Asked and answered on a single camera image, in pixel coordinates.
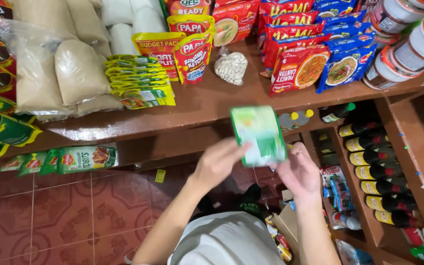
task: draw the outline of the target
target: white t-shirt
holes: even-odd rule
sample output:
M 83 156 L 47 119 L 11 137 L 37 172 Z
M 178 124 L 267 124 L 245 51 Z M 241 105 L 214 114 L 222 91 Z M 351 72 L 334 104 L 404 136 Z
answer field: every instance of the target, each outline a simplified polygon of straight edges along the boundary
M 226 212 L 189 223 L 168 265 L 284 265 L 264 223 L 245 212 Z

